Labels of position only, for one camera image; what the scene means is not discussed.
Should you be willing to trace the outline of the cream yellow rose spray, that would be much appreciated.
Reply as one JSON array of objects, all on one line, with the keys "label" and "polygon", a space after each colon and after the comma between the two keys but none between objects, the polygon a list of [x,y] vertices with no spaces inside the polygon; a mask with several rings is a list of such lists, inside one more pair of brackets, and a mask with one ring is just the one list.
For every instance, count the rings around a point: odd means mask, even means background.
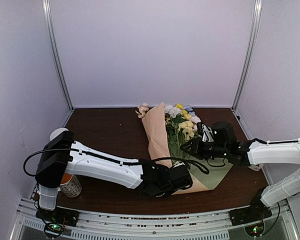
[{"label": "cream yellow rose spray", "polygon": [[165,129],[170,155],[175,158],[189,159],[190,155],[181,150],[181,145],[187,143],[197,135],[192,121],[184,119],[181,115],[165,119]]}]

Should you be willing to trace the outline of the pink rose stem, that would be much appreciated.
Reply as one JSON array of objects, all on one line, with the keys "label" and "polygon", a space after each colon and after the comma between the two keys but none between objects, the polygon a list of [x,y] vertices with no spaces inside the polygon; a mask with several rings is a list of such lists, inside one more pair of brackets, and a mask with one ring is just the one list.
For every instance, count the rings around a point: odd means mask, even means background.
[{"label": "pink rose stem", "polygon": [[182,115],[182,110],[173,105],[165,105],[163,111],[165,120],[174,119],[177,116]]},{"label": "pink rose stem", "polygon": [[193,127],[192,127],[193,131],[197,132],[198,131],[197,124],[201,122],[201,119],[198,116],[194,115],[191,117],[190,121],[193,123]]}]

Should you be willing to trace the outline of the pink and green wrapping paper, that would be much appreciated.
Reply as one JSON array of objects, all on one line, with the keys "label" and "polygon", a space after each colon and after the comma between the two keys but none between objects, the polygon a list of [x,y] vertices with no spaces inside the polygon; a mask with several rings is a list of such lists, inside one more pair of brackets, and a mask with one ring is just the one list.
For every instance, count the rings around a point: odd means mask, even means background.
[{"label": "pink and green wrapping paper", "polygon": [[[141,118],[148,139],[149,156],[152,160],[172,157],[168,147],[164,106],[166,105],[162,102],[153,108],[149,107],[149,111]],[[196,158],[190,156],[185,160],[196,160]],[[192,164],[187,164],[193,186],[186,190],[178,190],[177,195],[214,190],[233,166],[225,158],[209,159],[206,163],[209,174],[204,174]]]}]

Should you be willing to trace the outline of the blue flower stem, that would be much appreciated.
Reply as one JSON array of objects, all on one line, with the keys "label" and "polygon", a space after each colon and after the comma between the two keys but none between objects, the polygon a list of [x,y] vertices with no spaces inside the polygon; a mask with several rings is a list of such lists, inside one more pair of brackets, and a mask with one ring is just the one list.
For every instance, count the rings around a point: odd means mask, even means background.
[{"label": "blue flower stem", "polygon": [[196,113],[194,112],[193,108],[190,105],[185,105],[183,109],[186,110],[187,114],[190,116],[196,115]]}]

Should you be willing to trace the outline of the yellow flower stem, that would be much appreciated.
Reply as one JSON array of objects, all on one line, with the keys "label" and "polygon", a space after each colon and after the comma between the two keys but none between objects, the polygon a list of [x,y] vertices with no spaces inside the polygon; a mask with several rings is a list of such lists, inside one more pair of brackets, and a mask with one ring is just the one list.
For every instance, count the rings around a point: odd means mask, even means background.
[{"label": "yellow flower stem", "polygon": [[185,105],[182,105],[181,103],[177,103],[177,104],[175,105],[176,108],[178,108],[178,109],[181,110],[181,113],[182,113],[183,117],[184,117],[187,121],[189,121],[189,120],[191,119],[192,116],[189,115],[189,114],[187,113],[186,110],[184,110],[184,106],[185,106]]}]

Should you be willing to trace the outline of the peach blossom stem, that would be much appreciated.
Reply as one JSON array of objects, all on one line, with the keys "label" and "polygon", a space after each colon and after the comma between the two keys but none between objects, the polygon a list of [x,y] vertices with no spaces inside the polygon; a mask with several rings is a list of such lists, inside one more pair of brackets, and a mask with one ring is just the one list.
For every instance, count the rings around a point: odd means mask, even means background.
[{"label": "peach blossom stem", "polygon": [[137,114],[137,117],[139,119],[142,119],[148,111],[149,111],[149,105],[146,102],[144,102],[137,107],[135,113]]}]

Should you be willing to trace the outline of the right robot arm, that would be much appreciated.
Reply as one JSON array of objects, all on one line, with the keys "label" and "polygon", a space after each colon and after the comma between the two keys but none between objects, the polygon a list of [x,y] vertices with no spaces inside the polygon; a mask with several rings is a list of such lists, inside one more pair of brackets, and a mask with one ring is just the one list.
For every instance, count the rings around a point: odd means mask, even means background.
[{"label": "right robot arm", "polygon": [[246,210],[249,220],[258,220],[272,205],[300,193],[300,138],[238,141],[233,125],[218,121],[211,126],[197,124],[198,135],[180,146],[185,153],[204,160],[227,159],[233,165],[294,164],[299,168],[283,180],[259,190]]}]

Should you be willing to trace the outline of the white printed ribbon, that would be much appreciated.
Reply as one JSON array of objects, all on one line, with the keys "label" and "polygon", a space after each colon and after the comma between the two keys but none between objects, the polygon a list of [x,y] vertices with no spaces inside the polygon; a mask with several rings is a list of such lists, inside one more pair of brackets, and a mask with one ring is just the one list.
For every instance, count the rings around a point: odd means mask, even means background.
[{"label": "white printed ribbon", "polygon": [[253,171],[260,171],[263,168],[263,164],[250,165],[249,168]]}]

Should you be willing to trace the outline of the patterned mug with orange inside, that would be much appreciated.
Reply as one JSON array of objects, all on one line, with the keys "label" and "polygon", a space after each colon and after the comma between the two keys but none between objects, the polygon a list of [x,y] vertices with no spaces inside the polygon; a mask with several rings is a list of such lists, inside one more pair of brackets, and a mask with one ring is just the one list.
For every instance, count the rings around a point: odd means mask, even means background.
[{"label": "patterned mug with orange inside", "polygon": [[82,192],[82,185],[74,174],[65,173],[59,188],[68,198],[76,198]]}]

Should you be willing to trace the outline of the small white patterned teacup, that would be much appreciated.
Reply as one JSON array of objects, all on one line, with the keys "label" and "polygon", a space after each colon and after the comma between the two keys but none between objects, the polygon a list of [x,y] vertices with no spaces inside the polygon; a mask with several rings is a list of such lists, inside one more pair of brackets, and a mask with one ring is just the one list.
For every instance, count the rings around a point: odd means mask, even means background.
[{"label": "small white patterned teacup", "polygon": [[61,133],[67,132],[67,131],[68,131],[68,129],[65,127],[57,128],[50,134],[49,140],[52,141],[53,139],[58,137]]}]

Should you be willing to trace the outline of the aluminium front rail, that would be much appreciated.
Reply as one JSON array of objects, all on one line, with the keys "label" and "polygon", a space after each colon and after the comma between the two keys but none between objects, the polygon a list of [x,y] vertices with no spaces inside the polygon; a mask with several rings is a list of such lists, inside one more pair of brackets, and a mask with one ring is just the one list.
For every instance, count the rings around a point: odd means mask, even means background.
[{"label": "aluminium front rail", "polygon": [[75,226],[65,226],[60,240],[298,240],[289,204],[272,215],[233,225],[229,210],[192,214],[129,215],[80,210]]}]

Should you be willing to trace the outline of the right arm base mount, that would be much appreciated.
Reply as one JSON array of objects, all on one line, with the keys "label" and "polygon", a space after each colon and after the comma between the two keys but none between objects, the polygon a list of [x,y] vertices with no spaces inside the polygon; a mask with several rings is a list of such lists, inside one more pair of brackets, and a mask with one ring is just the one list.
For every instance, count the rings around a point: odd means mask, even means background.
[{"label": "right arm base mount", "polygon": [[269,208],[244,207],[229,212],[232,226],[243,226],[249,237],[260,237],[265,233],[265,219],[272,216]]}]

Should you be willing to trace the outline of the right aluminium frame post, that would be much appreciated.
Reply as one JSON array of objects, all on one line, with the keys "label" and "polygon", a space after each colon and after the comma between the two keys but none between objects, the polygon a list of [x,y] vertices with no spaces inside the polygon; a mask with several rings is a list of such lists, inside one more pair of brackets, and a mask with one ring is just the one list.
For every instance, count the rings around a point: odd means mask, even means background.
[{"label": "right aluminium frame post", "polygon": [[234,101],[232,104],[232,111],[236,112],[240,103],[240,99],[242,97],[242,93],[244,91],[244,86],[248,77],[249,69],[252,63],[253,58],[253,52],[254,48],[257,42],[259,28],[260,28],[260,22],[262,17],[262,8],[263,8],[263,1],[262,0],[255,0],[254,1],[254,9],[253,9],[253,15],[252,15],[252,21],[251,21],[251,27],[250,27],[250,34],[249,34],[249,40],[247,44],[246,54],[244,58],[244,63],[239,79],[239,84],[236,90],[236,94],[234,97]]}]

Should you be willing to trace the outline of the aluminium frame post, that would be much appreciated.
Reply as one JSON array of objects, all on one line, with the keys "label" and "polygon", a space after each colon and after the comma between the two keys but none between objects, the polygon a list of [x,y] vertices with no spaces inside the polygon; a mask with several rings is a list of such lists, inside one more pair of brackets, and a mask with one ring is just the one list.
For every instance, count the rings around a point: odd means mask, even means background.
[{"label": "aluminium frame post", "polygon": [[242,97],[242,93],[244,91],[244,86],[248,77],[249,69],[252,63],[253,58],[253,52],[254,48],[257,42],[259,28],[260,28],[260,22],[262,17],[262,8],[263,8],[263,1],[262,0],[255,0],[254,1],[254,9],[253,9],[253,15],[252,15],[252,21],[251,21],[251,27],[250,27],[250,34],[249,34],[249,40],[247,44],[246,54],[244,58],[244,63],[239,79],[239,84],[236,90],[236,94],[234,97],[234,101],[232,104],[232,111],[236,112],[240,103],[240,99]]},{"label": "aluminium frame post", "polygon": [[58,51],[57,39],[56,39],[56,35],[55,35],[50,1],[42,0],[42,7],[43,7],[43,13],[44,13],[44,18],[45,18],[45,22],[46,22],[46,27],[47,27],[47,32],[48,32],[48,37],[49,37],[49,41],[50,41],[50,46],[51,46],[51,50],[52,50],[53,61],[54,61],[57,77],[58,77],[58,80],[59,80],[59,83],[61,86],[62,93],[65,98],[67,107],[68,107],[69,111],[73,111],[74,107],[73,107],[71,97],[69,94],[69,90],[68,90],[68,87],[66,84],[64,71],[63,71],[62,63],[61,63],[61,58],[60,58],[60,54]]}]

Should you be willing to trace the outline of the left aluminium frame post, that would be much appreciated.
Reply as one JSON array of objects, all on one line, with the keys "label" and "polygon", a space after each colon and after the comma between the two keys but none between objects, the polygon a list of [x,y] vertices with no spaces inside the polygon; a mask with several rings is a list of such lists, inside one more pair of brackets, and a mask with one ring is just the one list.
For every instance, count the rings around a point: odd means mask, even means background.
[{"label": "left aluminium frame post", "polygon": [[42,7],[43,7],[43,13],[44,13],[44,18],[45,18],[45,22],[46,22],[46,27],[47,27],[47,32],[48,32],[48,37],[49,37],[49,41],[50,41],[50,46],[51,46],[51,50],[52,50],[53,61],[54,61],[57,77],[58,77],[58,80],[59,80],[59,83],[61,86],[62,93],[65,98],[67,107],[68,107],[69,111],[73,111],[74,107],[73,107],[71,97],[69,94],[69,90],[68,90],[68,87],[66,84],[64,71],[63,71],[62,63],[61,63],[61,58],[60,58],[60,54],[58,51],[57,39],[56,39],[56,35],[55,35],[50,1],[42,0]]}]

